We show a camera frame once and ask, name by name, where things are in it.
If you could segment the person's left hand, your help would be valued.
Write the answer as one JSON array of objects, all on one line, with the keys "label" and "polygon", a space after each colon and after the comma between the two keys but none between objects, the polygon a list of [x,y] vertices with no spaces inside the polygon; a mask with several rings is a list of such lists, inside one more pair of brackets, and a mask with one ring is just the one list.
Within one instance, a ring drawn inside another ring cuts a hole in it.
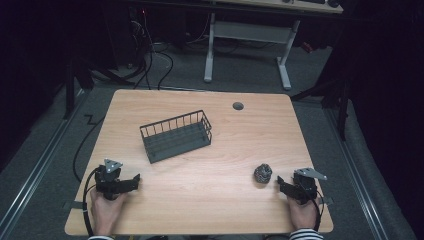
[{"label": "person's left hand", "polygon": [[115,200],[107,200],[102,193],[91,190],[90,197],[94,236],[109,238],[119,220],[127,194],[120,194]]}]

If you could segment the person's right hand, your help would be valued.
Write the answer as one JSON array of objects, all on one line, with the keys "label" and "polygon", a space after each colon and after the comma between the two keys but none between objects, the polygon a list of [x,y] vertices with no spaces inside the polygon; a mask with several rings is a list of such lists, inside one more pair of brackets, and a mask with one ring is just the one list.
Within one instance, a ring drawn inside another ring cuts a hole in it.
[{"label": "person's right hand", "polygon": [[299,204],[294,198],[287,198],[290,218],[295,230],[317,230],[319,209],[315,201],[309,200],[305,204]]}]

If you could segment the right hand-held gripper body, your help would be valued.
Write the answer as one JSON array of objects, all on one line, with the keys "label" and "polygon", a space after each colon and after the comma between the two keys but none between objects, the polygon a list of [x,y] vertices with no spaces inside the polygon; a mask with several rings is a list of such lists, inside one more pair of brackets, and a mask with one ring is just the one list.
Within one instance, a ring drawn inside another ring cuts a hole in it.
[{"label": "right hand-held gripper body", "polygon": [[293,196],[301,205],[317,197],[317,185],[315,180],[327,180],[327,176],[313,168],[296,169],[293,173],[295,195]]}]

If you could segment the steel wool scouring ball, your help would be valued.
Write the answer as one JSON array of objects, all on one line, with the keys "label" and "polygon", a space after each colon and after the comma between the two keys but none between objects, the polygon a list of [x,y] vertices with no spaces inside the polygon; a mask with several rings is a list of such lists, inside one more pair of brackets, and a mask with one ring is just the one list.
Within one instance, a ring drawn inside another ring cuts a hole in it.
[{"label": "steel wool scouring ball", "polygon": [[272,177],[272,173],[273,171],[271,167],[268,164],[263,163],[255,168],[253,175],[258,183],[267,184]]}]

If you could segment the black wire basket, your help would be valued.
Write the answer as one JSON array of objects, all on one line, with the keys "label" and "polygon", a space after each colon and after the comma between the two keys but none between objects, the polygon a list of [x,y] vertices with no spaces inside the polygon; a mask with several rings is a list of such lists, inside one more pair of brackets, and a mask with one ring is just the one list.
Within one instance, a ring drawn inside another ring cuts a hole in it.
[{"label": "black wire basket", "polygon": [[151,164],[212,142],[212,126],[203,110],[142,125],[139,130]]}]

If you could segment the black metal stand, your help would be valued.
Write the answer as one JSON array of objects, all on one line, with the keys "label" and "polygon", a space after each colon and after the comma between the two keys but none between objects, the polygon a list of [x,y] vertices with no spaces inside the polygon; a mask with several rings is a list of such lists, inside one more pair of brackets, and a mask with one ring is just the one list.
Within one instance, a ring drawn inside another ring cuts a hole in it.
[{"label": "black metal stand", "polygon": [[292,101],[299,101],[308,96],[322,95],[321,106],[323,108],[338,109],[336,129],[342,141],[346,140],[345,125],[348,117],[350,81],[348,79],[335,79],[329,82],[320,83],[301,93],[291,96]]},{"label": "black metal stand", "polygon": [[75,109],[75,84],[77,81],[83,90],[92,90],[94,87],[94,80],[91,76],[91,71],[95,70],[100,74],[106,76],[112,81],[121,85],[130,85],[129,81],[112,73],[111,71],[102,68],[92,61],[82,57],[72,57],[66,66],[66,112],[65,119],[69,119]]}]

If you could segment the white-framed desk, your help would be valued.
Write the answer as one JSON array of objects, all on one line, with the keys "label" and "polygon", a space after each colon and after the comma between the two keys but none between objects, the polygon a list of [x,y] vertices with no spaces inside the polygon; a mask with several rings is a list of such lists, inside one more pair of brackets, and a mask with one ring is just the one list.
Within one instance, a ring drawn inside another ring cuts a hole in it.
[{"label": "white-framed desk", "polygon": [[[211,0],[211,5],[232,4],[268,10],[287,10],[289,13],[342,14],[338,0]],[[239,20],[217,20],[209,15],[208,52],[205,62],[204,81],[213,79],[214,42],[216,38],[283,44],[282,55],[276,58],[280,79],[285,90],[292,88],[287,73],[286,61],[298,32],[301,20],[296,17],[289,26],[279,27],[260,23],[242,23]]]}]

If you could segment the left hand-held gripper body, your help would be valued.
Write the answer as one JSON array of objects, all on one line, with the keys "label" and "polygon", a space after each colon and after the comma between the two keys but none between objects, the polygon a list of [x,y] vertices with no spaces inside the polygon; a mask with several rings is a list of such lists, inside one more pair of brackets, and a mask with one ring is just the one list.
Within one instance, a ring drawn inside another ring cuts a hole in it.
[{"label": "left hand-held gripper body", "polygon": [[122,163],[105,158],[104,164],[95,170],[96,190],[107,200],[115,200],[119,195],[118,184]]}]

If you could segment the metal floor rail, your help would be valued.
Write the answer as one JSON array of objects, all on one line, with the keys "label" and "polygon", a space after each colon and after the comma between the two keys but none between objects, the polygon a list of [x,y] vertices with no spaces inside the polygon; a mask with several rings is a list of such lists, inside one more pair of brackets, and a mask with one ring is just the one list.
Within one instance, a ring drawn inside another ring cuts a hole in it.
[{"label": "metal floor rail", "polygon": [[29,135],[11,162],[0,173],[0,240],[7,240],[22,212],[37,189],[62,141],[76,111],[88,97],[89,90],[72,94],[76,103],[66,112],[65,91],[35,122]]},{"label": "metal floor rail", "polygon": [[336,113],[333,110],[324,109],[324,115],[329,122],[331,131],[335,136],[337,143],[341,149],[343,159],[347,168],[348,177],[351,185],[355,191],[355,195],[359,201],[362,212],[370,227],[370,230],[375,240],[388,240],[387,232],[382,224],[381,218],[378,214],[376,206],[366,188],[366,185],[361,177],[359,170],[354,162],[353,155],[345,140],[340,137],[337,128]]}]

